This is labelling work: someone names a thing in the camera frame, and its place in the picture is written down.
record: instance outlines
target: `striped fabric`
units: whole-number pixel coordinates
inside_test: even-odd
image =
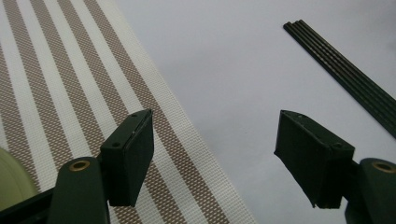
[[[4,0],[0,27],[0,147],[39,191],[152,108],[153,162],[136,208],[110,207],[112,223],[255,222],[114,2]]]

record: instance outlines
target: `placemat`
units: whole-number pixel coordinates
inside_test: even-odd
[[[39,191],[152,108],[153,162],[136,208],[110,207],[112,223],[255,222],[115,2],[5,0],[0,26],[0,146]]]

